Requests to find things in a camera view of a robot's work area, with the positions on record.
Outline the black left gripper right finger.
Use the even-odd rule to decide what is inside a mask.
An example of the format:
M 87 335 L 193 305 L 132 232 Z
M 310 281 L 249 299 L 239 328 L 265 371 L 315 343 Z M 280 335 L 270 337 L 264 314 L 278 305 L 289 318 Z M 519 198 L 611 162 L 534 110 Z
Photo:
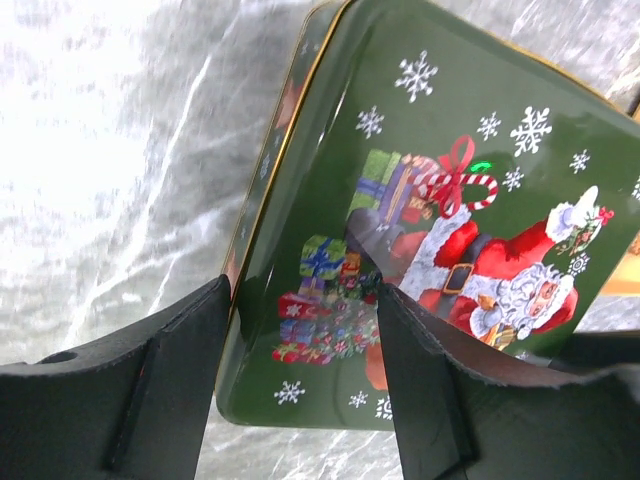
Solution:
M 637 332 L 574 334 L 526 362 L 389 284 L 378 322 L 405 478 L 638 477 Z

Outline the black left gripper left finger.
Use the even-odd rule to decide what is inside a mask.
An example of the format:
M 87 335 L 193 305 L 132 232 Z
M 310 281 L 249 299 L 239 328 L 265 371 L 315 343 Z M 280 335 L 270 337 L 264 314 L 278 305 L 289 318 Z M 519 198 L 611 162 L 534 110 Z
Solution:
M 95 341 L 1 369 L 5 479 L 191 479 L 227 332 L 218 277 Z

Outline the green cookie tin box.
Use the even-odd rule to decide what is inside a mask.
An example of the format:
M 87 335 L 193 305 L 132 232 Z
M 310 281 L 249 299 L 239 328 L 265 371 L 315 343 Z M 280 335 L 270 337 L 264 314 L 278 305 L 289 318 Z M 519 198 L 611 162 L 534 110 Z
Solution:
M 215 396 L 218 404 L 230 402 L 233 398 L 232 390 L 239 378 L 242 356 L 246 350 L 242 334 L 251 333 L 260 324 L 258 320 L 240 319 L 237 313 L 238 285 L 244 280 L 246 275 L 244 268 L 249 265 L 251 255 L 264 251 L 263 248 L 257 248 L 255 243 L 266 213 L 270 190 L 293 138 L 296 118 L 306 90 L 326 49 L 326 44 L 331 39 L 347 6 L 346 1 L 325 1 L 314 7 L 305 19 L 296 54 L 291 62 L 227 252 L 224 273 L 231 283 L 231 330 L 223 349 L 216 381 Z

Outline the gold cookie tray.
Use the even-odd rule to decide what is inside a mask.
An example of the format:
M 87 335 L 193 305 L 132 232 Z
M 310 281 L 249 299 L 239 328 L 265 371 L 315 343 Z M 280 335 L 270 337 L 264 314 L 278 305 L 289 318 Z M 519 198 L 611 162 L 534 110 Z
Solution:
M 610 278 L 602 287 L 600 294 L 604 296 L 631 296 L 640 294 L 640 247 L 639 235 L 636 235 L 628 247 L 623 259 Z

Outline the gold tin lid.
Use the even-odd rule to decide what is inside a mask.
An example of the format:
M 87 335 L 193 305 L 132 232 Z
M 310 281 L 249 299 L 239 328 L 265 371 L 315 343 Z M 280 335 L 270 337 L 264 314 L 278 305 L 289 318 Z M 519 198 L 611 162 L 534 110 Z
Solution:
M 238 285 L 235 424 L 390 429 L 383 282 L 553 355 L 638 235 L 630 117 L 428 1 L 346 2 Z

